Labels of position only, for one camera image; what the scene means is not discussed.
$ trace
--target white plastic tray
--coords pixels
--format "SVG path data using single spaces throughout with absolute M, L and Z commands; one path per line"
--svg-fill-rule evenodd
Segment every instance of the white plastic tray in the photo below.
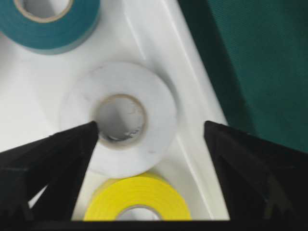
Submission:
M 0 152 L 59 131 L 59 109 L 75 81 L 105 61 L 156 72 L 171 89 L 179 128 L 167 157 L 151 171 L 184 197 L 193 219 L 228 219 L 203 139 L 204 122 L 226 123 L 176 0 L 102 0 L 91 37 L 73 51 L 32 53 L 0 34 Z M 106 177 L 87 172 L 73 219 L 82 219 Z

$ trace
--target teal tape roll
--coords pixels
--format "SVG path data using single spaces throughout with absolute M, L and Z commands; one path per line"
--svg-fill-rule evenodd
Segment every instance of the teal tape roll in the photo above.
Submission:
M 99 0 L 71 0 L 58 16 L 25 14 L 15 0 L 0 0 L 0 30 L 10 39 L 43 54 L 59 54 L 80 45 L 94 30 Z

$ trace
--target green cloth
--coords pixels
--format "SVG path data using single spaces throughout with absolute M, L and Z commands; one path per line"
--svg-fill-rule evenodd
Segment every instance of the green cloth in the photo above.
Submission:
M 229 125 L 308 152 L 308 1 L 179 3 Z

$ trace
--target white tape roll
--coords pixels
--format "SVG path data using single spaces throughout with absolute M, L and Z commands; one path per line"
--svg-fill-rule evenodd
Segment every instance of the white tape roll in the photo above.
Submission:
M 106 63 L 81 79 L 65 99 L 62 129 L 95 120 L 100 129 L 90 169 L 112 178 L 157 164 L 177 126 L 174 99 L 163 81 L 129 63 Z

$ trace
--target tape roll hole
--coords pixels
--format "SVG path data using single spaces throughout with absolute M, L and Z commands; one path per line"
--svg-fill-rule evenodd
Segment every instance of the tape roll hole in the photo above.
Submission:
M 147 206 L 125 209 L 116 220 L 161 220 L 158 212 Z
M 132 96 L 119 94 L 108 97 L 97 107 L 94 120 L 102 142 L 123 147 L 137 142 L 146 127 L 146 113 Z
M 32 21 L 47 23 L 63 17 L 73 0 L 14 0 L 17 9 Z

